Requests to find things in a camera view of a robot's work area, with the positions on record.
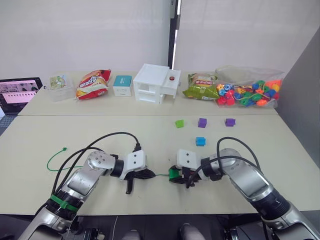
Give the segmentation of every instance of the beige table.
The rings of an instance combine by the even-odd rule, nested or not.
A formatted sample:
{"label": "beige table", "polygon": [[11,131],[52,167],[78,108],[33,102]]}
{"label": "beige table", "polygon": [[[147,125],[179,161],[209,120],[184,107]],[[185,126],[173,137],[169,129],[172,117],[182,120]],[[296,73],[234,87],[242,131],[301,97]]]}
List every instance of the beige table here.
{"label": "beige table", "polygon": [[[116,131],[138,137],[148,167],[156,174],[166,174],[176,163],[178,149],[206,157],[215,153],[219,138],[240,138],[253,149],[265,176],[285,198],[301,211],[320,210],[320,170],[282,119],[278,115],[230,117],[236,119],[234,127],[224,126],[225,115],[212,115],[207,116],[206,128],[198,128],[197,116],[18,116],[0,136],[0,214],[34,214],[49,198],[56,176],[46,169],[48,159],[68,147],[52,160],[51,167],[58,168],[71,153]],[[177,119],[184,119],[185,127],[177,129]],[[205,137],[207,145],[196,147],[196,137]],[[124,156],[133,150],[134,141],[129,136],[114,136],[97,147]],[[221,147],[234,148],[252,160],[236,142],[228,140]],[[226,176],[217,182],[201,181],[191,189],[157,176],[135,180],[131,195],[125,189],[126,182],[102,177],[79,214],[255,213]]]}
{"label": "beige table", "polygon": [[[58,72],[71,77],[77,86],[86,72]],[[176,98],[166,96],[162,104],[136,101],[132,97],[114,96],[112,85],[116,75],[131,75],[136,72],[112,72],[107,94],[88,100],[75,98],[52,102],[49,93],[41,89],[30,103],[20,112],[27,115],[105,115],[105,116],[213,116],[213,115],[277,115],[273,108],[260,107],[219,107],[213,101],[188,99],[182,93],[188,88],[188,73],[180,77]]]}

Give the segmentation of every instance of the person's foot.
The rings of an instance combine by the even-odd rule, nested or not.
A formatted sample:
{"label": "person's foot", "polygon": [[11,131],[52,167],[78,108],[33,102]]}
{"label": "person's foot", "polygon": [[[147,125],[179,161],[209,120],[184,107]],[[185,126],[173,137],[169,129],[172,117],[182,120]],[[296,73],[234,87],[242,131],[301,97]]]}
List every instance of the person's foot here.
{"label": "person's foot", "polygon": [[195,226],[192,226],[189,223],[182,225],[180,228],[180,234],[182,240],[206,240],[201,232],[199,232]]}
{"label": "person's foot", "polygon": [[141,240],[141,237],[137,230],[131,230],[124,235],[122,240]]}

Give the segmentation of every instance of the green wire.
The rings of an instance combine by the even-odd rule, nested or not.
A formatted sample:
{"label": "green wire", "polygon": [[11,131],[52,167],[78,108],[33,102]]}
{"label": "green wire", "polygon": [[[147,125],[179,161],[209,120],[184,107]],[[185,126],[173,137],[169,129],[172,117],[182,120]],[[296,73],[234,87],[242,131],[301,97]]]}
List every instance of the green wire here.
{"label": "green wire", "polygon": [[[66,151],[66,150],[67,150],[67,148],[64,147],[64,148],[62,148],[61,151],[58,151],[55,155],[53,155],[53,156],[49,159],[49,161],[46,163],[46,169],[48,169],[48,170],[51,171],[51,172],[58,172],[59,169],[51,169],[51,168],[49,167],[49,163],[51,162],[51,160],[52,160],[55,156],[57,156],[59,153],[62,153],[62,152],[64,152],[64,151]],[[70,169],[70,167],[63,168],[62,170],[68,170],[68,169]]]}

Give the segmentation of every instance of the red snack bag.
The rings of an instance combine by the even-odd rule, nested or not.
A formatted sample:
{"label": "red snack bag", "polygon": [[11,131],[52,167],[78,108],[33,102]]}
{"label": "red snack bag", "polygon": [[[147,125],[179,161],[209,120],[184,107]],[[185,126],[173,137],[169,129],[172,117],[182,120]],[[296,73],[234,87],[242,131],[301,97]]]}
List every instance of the red snack bag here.
{"label": "red snack bag", "polygon": [[95,70],[86,74],[79,83],[75,96],[83,100],[92,99],[106,93],[110,74],[110,69]]}

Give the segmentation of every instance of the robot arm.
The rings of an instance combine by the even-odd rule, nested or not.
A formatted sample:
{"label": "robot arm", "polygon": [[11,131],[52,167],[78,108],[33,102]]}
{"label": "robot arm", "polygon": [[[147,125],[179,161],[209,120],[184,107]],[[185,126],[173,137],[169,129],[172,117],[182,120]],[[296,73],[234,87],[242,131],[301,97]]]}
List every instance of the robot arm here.
{"label": "robot arm", "polygon": [[[220,151],[220,156],[240,157],[240,154],[234,149],[225,148]],[[180,149],[177,153],[176,168],[181,169],[184,176],[172,178],[170,181],[186,183],[192,171],[216,157],[217,155],[214,154],[201,158],[195,152]],[[223,173],[258,211],[262,221],[273,230],[278,239],[320,240],[320,234],[307,218],[291,202],[280,195],[258,169],[237,158],[224,159],[221,161],[221,166]],[[218,162],[214,161],[198,172],[196,180],[211,179],[214,181],[219,173]]]}
{"label": "robot arm", "polygon": [[77,211],[88,199],[101,176],[110,175],[120,180],[128,180],[127,194],[132,190],[133,178],[152,178],[155,174],[146,167],[146,154],[143,150],[127,155],[125,160],[104,151],[93,151],[84,166],[75,171],[61,189],[58,189],[35,216],[18,240],[36,239],[42,227],[64,234],[71,226]]}

